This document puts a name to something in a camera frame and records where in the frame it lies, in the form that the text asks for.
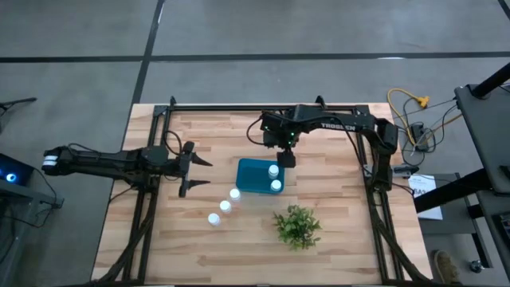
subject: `blue light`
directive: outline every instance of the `blue light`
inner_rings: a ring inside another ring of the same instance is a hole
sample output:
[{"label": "blue light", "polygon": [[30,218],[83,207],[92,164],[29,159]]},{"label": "blue light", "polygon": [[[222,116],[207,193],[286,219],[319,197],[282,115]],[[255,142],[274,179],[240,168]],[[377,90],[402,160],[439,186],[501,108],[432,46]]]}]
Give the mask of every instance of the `blue light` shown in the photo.
[{"label": "blue light", "polygon": [[8,174],[6,176],[7,181],[10,183],[13,183],[14,181],[16,181],[16,178],[17,178],[17,176],[15,174]]}]

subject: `white paper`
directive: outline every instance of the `white paper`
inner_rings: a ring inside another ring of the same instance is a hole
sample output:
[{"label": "white paper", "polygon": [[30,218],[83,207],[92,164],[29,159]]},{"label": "white paper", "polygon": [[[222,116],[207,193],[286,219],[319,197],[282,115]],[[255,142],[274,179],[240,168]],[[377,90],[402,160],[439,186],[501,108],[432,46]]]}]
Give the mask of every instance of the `white paper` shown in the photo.
[{"label": "white paper", "polygon": [[[412,175],[409,177],[409,187],[414,191],[414,197],[417,198],[429,191],[436,189],[436,181],[432,175]],[[418,214],[419,218],[442,220],[443,214],[441,207],[434,207]]]}]

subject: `blue container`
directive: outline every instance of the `blue container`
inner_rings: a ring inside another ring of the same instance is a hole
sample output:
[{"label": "blue container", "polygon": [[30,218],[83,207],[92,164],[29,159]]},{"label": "blue container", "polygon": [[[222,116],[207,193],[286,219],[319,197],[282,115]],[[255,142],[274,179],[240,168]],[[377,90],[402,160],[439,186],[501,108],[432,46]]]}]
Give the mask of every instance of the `blue container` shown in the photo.
[{"label": "blue container", "polygon": [[280,168],[276,179],[281,182],[280,191],[272,191],[271,183],[274,179],[269,178],[269,167],[278,165],[274,160],[263,159],[239,159],[237,166],[236,186],[239,191],[258,192],[271,195],[280,194],[285,187],[285,169]]}]

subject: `small white bottle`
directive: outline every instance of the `small white bottle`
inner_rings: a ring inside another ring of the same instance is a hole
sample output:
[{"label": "small white bottle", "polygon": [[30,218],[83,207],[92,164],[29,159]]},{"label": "small white bottle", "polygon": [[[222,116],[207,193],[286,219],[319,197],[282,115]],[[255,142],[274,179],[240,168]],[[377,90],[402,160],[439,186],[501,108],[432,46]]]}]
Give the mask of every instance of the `small white bottle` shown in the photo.
[{"label": "small white bottle", "polygon": [[281,190],[281,181],[278,179],[273,180],[271,183],[271,191],[280,191]]},{"label": "small white bottle", "polygon": [[220,202],[220,209],[223,213],[228,214],[230,211],[232,211],[232,205],[230,205],[230,202],[223,200]]},{"label": "small white bottle", "polygon": [[273,164],[271,167],[269,167],[269,178],[277,179],[279,172],[280,172],[280,168],[278,168],[278,166],[276,164]]},{"label": "small white bottle", "polygon": [[232,202],[239,202],[241,200],[241,192],[239,192],[237,188],[233,188],[230,191],[230,200],[232,200]]},{"label": "small white bottle", "polygon": [[220,216],[215,214],[215,213],[209,214],[209,217],[207,219],[209,220],[209,223],[212,226],[219,226],[220,225],[220,222],[221,222]]}]

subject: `shoe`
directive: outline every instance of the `shoe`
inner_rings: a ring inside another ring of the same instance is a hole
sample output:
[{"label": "shoe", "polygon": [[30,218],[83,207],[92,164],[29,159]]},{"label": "shoe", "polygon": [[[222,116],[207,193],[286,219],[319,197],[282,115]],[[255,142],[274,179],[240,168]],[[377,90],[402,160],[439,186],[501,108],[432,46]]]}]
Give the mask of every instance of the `shoe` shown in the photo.
[{"label": "shoe", "polygon": [[445,284],[459,284],[461,280],[457,267],[452,263],[452,258],[444,250],[435,250],[433,253],[433,263],[439,273],[441,282]]}]

